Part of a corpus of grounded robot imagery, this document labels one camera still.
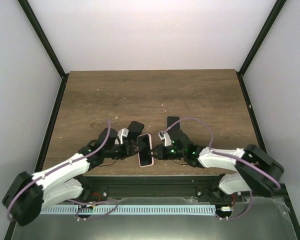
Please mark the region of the blue smartphone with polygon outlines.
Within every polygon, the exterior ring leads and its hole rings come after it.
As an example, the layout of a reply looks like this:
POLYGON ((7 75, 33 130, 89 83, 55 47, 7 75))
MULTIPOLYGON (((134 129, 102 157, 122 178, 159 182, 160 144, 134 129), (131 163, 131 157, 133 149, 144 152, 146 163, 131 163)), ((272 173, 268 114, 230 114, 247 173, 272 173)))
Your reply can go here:
POLYGON ((168 116, 166 123, 167 123, 167 128, 169 128, 168 131, 179 130, 181 128, 179 116, 168 116))

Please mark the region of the black aluminium front rail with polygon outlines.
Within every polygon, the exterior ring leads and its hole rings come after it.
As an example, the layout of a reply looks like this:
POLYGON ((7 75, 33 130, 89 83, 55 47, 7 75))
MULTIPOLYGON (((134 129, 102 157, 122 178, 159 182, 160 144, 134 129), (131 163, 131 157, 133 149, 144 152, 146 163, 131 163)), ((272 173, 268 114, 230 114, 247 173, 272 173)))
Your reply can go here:
POLYGON ((189 176, 79 176, 87 196, 102 200, 124 198, 195 198, 200 202, 228 202, 231 195, 218 189, 221 175, 189 176))

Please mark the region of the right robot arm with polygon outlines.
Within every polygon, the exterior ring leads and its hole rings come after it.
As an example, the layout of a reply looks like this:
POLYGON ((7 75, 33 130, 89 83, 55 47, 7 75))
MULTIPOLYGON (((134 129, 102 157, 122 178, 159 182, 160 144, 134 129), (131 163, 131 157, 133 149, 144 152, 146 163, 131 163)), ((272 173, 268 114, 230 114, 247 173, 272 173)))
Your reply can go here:
POLYGON ((246 148, 215 149, 194 144, 181 130, 161 131, 163 141, 149 153, 157 160, 184 159, 193 168, 219 168, 230 170, 212 188, 213 198, 219 202, 237 192, 252 192, 271 197, 281 188, 279 180, 284 168, 265 151, 254 144, 246 148))

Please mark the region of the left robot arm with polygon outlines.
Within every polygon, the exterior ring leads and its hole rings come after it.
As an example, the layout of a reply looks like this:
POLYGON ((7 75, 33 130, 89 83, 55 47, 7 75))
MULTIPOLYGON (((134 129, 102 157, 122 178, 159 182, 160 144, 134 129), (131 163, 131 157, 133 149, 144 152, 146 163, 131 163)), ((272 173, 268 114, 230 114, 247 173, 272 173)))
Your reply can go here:
POLYGON ((82 175, 107 158, 124 160, 136 155, 137 137, 142 131, 142 127, 134 126, 120 131, 105 128, 98 139, 91 140, 67 160, 40 172, 19 173, 2 199, 7 218, 25 226, 52 205, 74 199, 87 202, 92 189, 82 175))

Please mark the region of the black frame post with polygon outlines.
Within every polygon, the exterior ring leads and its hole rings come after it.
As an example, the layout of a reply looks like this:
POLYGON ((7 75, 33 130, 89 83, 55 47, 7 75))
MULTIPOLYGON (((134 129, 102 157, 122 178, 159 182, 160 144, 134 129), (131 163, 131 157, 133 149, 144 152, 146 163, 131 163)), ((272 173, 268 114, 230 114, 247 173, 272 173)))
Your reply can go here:
POLYGON ((261 30, 259 31, 251 49, 249 50, 245 60, 243 61, 243 64, 241 68, 239 69, 239 74, 244 75, 249 66, 251 65, 254 57, 256 56, 257 52, 259 51, 261 45, 263 44, 264 40, 266 39, 269 31, 271 30, 273 24, 275 23, 277 17, 279 16, 281 10, 285 6, 285 3, 287 0, 276 0, 270 13, 268 14, 261 30))
POLYGON ((38 18, 36 17, 35 12, 33 11, 30 3, 28 0, 17 0, 20 7, 22 8, 23 12, 25 13, 29 23, 31 24, 33 30, 35 31, 39 41, 41 42, 43 48, 45 49, 46 53, 48 54, 51 62, 53 63, 56 71, 58 72, 61 78, 64 78, 66 75, 55 51, 53 50, 52 45, 50 44, 38 18))

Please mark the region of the left black frame post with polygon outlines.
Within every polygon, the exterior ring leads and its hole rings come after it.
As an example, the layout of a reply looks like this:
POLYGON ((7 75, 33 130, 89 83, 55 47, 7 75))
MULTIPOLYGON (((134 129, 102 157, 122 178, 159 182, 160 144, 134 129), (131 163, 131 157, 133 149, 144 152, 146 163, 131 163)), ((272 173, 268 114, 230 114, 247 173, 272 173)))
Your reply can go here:
POLYGON ((56 71, 58 72, 61 78, 64 78, 66 75, 55 51, 53 50, 52 45, 50 44, 38 18, 36 17, 35 12, 33 11, 30 3, 28 0, 17 0, 20 7, 22 8, 23 12, 25 13, 29 23, 31 24, 33 30, 35 31, 39 41, 41 42, 43 48, 45 49, 46 53, 48 54, 51 62, 53 63, 56 71))

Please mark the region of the black phone case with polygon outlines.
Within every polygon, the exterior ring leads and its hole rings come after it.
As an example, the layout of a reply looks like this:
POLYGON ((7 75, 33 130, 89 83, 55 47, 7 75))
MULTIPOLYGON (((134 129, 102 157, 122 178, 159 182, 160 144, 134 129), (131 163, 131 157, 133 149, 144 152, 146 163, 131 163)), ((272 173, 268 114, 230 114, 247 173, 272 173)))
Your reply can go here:
POLYGON ((137 137, 142 134, 142 131, 144 129, 144 124, 138 121, 132 121, 127 129, 128 129, 128 135, 126 137, 127 140, 136 141, 137 137))

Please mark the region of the right black frame post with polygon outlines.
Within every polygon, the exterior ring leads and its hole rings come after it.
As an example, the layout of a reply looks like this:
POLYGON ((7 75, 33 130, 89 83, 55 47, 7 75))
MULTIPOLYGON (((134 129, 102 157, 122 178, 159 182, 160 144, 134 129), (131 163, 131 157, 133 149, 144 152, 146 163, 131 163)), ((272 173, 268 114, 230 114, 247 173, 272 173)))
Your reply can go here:
POLYGON ((263 44, 264 40, 266 39, 269 31, 271 30, 273 24, 275 23, 277 17, 279 16, 281 10, 285 6, 285 3, 287 0, 276 0, 270 13, 268 14, 261 30, 259 31, 251 49, 249 50, 245 60, 243 61, 243 64, 241 68, 239 69, 239 74, 244 75, 249 66, 251 65, 254 57, 256 56, 257 52, 259 51, 261 45, 263 44))

